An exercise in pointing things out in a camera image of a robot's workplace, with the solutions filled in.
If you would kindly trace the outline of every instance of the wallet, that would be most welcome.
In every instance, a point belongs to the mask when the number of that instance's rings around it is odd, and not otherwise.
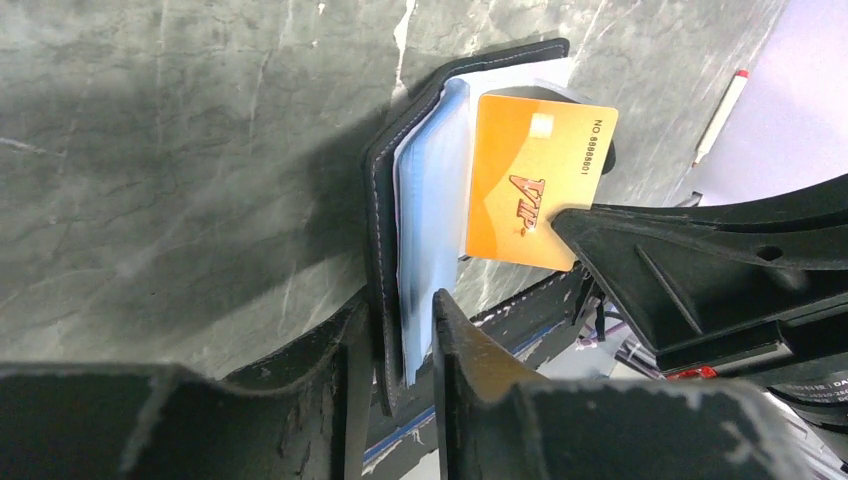
[[[467,92],[462,95],[464,87],[457,81],[458,77],[473,72],[561,59],[567,56],[568,45],[565,39],[555,39],[455,60],[444,65],[365,150],[363,169],[368,227],[365,252],[368,299],[376,357],[377,394],[386,414],[391,415],[395,411],[400,389],[405,384],[414,383],[415,371],[423,362],[429,347],[432,336],[432,313],[428,313],[432,308],[430,291],[455,284],[458,258],[464,254],[464,229],[450,228],[445,233],[444,228],[437,230],[439,226],[433,223],[434,212],[467,201],[459,193],[462,188],[451,185],[445,189],[447,194],[444,197],[428,196],[427,192],[422,192],[422,188],[426,189],[428,182],[438,181],[445,172],[456,173],[456,178],[460,179],[458,185],[461,185],[470,173],[462,172],[462,165],[446,162],[439,162],[442,164],[439,167],[441,170],[433,170],[428,165],[422,165],[421,158],[457,155],[451,149],[461,150],[468,146],[462,141],[428,144],[426,140],[440,134],[456,139],[456,135],[451,136],[450,129],[467,122],[467,118],[457,115],[458,104],[468,97]],[[473,130],[467,136],[473,137]],[[605,171],[611,167],[610,157],[608,155]],[[418,234],[405,235],[400,239],[399,228],[406,232],[430,232],[431,238]],[[401,247],[407,255],[401,255]],[[423,263],[426,268],[416,266],[415,261]],[[417,323],[407,324],[404,328],[402,318],[409,319],[413,312],[418,319]]]

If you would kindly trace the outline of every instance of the worn black plastic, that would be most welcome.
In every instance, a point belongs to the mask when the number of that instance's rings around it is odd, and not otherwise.
[[[848,461],[848,175],[736,205],[566,210],[554,229],[661,370],[769,388]]]
[[[577,338],[586,323],[594,286],[588,272],[578,264],[571,272],[552,274],[478,313],[471,321],[513,353],[532,343],[533,354],[525,364],[535,368]],[[393,417],[382,415],[376,395],[372,397],[365,455],[368,478],[400,478],[418,464],[421,456],[437,448],[435,422],[430,416],[433,405],[431,357],[418,371],[415,385],[400,393]]]
[[[848,311],[848,176],[737,205],[566,210],[554,229],[665,371]]]
[[[443,480],[804,478],[782,419],[743,382],[549,381],[436,293]]]
[[[0,478],[359,478],[367,320],[360,294],[220,382],[169,365],[0,366]]]

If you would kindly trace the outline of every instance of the card chip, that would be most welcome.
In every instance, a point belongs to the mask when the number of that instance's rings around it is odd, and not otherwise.
[[[547,113],[534,113],[530,120],[531,138],[551,138],[554,132],[554,116]]]

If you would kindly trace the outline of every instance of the gold card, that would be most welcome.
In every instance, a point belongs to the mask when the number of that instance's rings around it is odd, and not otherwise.
[[[551,221],[592,205],[617,120],[609,107],[481,97],[468,255],[571,270],[576,258]]]

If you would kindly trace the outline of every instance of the blue edge strip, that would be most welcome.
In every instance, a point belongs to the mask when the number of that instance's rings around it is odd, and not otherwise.
[[[530,347],[537,340],[541,339],[542,337],[544,337],[545,335],[547,335],[548,333],[553,331],[555,328],[561,326],[563,323],[564,322],[560,322],[560,323],[557,323],[556,325],[544,328],[544,329],[536,332],[535,334],[533,334],[532,337],[527,339],[524,343],[522,343],[515,350],[513,350],[512,354],[513,355],[520,355],[525,349]],[[411,432],[412,430],[419,428],[424,423],[430,421],[430,419],[432,419],[432,417],[434,417],[435,415],[436,415],[436,407],[432,406],[432,407],[428,408],[427,410],[424,410],[417,417],[413,418],[411,422],[409,422],[406,425],[404,425],[403,427],[395,430],[394,433],[392,433],[388,437],[384,438],[383,440],[378,442],[373,447],[366,450],[365,451],[365,461],[363,462],[363,465],[368,465],[371,462],[371,460],[373,460],[378,455],[383,453],[383,451],[385,451],[387,448],[389,448],[392,445],[394,445],[395,443],[399,442],[403,437],[405,437],[407,434],[409,434],[409,432]]]

